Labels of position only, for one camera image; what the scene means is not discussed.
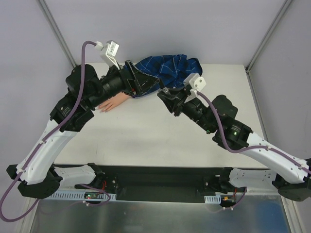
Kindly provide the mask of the glitter nail polish bottle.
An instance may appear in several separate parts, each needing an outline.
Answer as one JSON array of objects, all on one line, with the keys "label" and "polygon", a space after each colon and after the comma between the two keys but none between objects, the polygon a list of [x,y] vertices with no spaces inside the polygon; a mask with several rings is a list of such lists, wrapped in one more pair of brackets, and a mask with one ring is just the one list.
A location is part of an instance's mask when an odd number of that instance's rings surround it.
[{"label": "glitter nail polish bottle", "polygon": [[165,94],[167,94],[167,95],[169,95],[170,94],[170,91],[169,91],[169,89],[168,88],[162,88],[161,89],[161,92],[163,92],[163,93],[165,93]]}]

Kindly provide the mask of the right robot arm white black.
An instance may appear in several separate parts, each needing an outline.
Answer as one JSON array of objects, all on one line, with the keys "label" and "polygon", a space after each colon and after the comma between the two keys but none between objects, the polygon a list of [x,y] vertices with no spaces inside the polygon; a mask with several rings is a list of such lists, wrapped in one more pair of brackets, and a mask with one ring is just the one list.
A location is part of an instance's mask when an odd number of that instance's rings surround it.
[{"label": "right robot arm white black", "polygon": [[266,170],[225,167],[209,187],[221,193],[234,188],[257,188],[277,191],[281,196],[304,201],[311,196],[311,161],[290,155],[235,119],[238,109],[225,95],[208,100],[205,106],[198,98],[189,101],[190,88],[161,89],[157,96],[175,117],[184,114],[212,141],[230,153],[248,156],[265,165]]}]

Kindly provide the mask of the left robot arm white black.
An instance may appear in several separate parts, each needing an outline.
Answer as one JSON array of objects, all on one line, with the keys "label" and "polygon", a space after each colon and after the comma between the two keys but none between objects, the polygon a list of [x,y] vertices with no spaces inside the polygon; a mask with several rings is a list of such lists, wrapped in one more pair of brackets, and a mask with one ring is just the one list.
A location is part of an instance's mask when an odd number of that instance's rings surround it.
[{"label": "left robot arm white black", "polygon": [[55,159],[66,144],[94,117],[102,102],[118,93],[141,97],[163,81],[140,71],[130,61],[125,66],[113,65],[107,75],[98,77],[89,64],[75,67],[66,78],[68,93],[58,101],[50,113],[44,133],[25,160],[10,165],[7,173],[19,182],[24,197],[45,199],[59,188],[104,189],[104,174],[94,163],[77,167],[56,167]]}]

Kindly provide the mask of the mannequin hand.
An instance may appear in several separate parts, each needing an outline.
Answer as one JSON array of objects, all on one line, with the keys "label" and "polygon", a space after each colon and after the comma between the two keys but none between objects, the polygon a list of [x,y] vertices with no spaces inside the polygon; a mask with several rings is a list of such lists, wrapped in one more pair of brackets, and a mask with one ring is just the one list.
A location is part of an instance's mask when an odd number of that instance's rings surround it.
[{"label": "mannequin hand", "polygon": [[118,93],[117,95],[111,97],[110,99],[106,100],[105,102],[98,105],[97,109],[100,112],[109,112],[112,109],[116,108],[117,106],[121,105],[125,101],[131,99],[132,97],[125,94],[125,93]]}]

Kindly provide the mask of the blue plaid shirt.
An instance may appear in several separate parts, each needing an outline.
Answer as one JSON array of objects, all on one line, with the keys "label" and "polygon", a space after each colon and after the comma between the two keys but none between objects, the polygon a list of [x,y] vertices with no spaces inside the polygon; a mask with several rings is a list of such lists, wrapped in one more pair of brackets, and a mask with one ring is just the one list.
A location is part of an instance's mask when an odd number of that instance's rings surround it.
[{"label": "blue plaid shirt", "polygon": [[202,75],[203,73],[199,60],[188,59],[184,54],[150,56],[136,63],[135,66],[145,74],[160,78],[168,88],[180,88],[190,74]]}]

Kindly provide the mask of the right aluminium frame post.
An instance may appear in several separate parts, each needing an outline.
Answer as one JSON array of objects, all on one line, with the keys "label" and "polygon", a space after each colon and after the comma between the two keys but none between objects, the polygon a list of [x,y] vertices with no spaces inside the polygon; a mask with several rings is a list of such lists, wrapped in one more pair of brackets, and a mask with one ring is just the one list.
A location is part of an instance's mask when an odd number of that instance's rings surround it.
[{"label": "right aluminium frame post", "polygon": [[291,5],[294,3],[294,0],[285,0],[278,10],[276,16],[274,17],[272,23],[270,24],[268,30],[266,31],[264,37],[260,41],[257,49],[255,50],[253,56],[251,57],[250,61],[245,66],[245,72],[248,74],[253,66],[255,65],[256,61],[258,60],[259,56],[264,51],[265,47],[268,45],[269,40],[272,38],[273,34],[277,30],[278,26],[280,25],[281,21],[289,11]]}]

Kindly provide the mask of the aluminium frame post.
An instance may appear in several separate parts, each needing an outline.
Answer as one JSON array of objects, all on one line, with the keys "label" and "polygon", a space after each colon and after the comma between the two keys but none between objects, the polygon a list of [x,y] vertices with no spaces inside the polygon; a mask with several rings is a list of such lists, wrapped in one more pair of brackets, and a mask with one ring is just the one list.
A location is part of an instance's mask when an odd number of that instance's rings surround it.
[{"label": "aluminium frame post", "polygon": [[69,46],[64,39],[61,30],[59,29],[56,20],[54,19],[54,16],[45,0],[36,0],[36,3],[38,4],[44,18],[46,19],[52,33],[54,34],[54,37],[56,38],[62,52],[64,53],[65,57],[67,58],[70,65],[75,68],[77,66],[77,63],[69,49]]},{"label": "aluminium frame post", "polygon": [[294,3],[294,0],[285,0],[278,10],[276,16],[274,17],[272,23],[270,24],[268,30],[266,31],[264,37],[260,41],[257,49],[255,50],[253,56],[251,57],[250,61],[245,66],[245,72],[248,74],[253,66],[255,65],[256,61],[258,60],[259,56],[264,51],[265,47],[268,45],[269,40],[272,38],[273,34],[277,30],[278,26],[280,25],[281,21],[289,11],[291,5]]}]

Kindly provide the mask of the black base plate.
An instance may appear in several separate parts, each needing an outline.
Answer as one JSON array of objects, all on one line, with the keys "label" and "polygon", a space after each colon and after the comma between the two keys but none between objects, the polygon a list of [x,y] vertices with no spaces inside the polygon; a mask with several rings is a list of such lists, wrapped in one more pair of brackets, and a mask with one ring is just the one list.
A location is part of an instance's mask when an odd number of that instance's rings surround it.
[{"label": "black base plate", "polygon": [[115,194],[117,200],[202,203],[205,196],[227,194],[236,188],[229,183],[231,168],[97,166],[90,164],[95,178],[69,184],[70,171],[80,166],[55,166],[53,174],[62,178],[63,186],[81,189],[84,184]]}]

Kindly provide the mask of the left aluminium frame post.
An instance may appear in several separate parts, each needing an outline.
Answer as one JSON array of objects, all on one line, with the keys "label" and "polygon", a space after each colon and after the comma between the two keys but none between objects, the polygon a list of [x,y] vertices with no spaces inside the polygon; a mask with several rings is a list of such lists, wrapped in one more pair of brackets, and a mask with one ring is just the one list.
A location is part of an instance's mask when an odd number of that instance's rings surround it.
[{"label": "left aluminium frame post", "polygon": [[45,0],[36,0],[36,3],[38,4],[44,18],[46,19],[52,33],[54,34],[54,37],[56,38],[62,52],[64,53],[65,57],[67,58],[70,65],[75,68],[77,66],[77,63],[69,49],[69,46],[64,39],[61,30],[59,29],[56,20],[54,19],[54,16]]}]

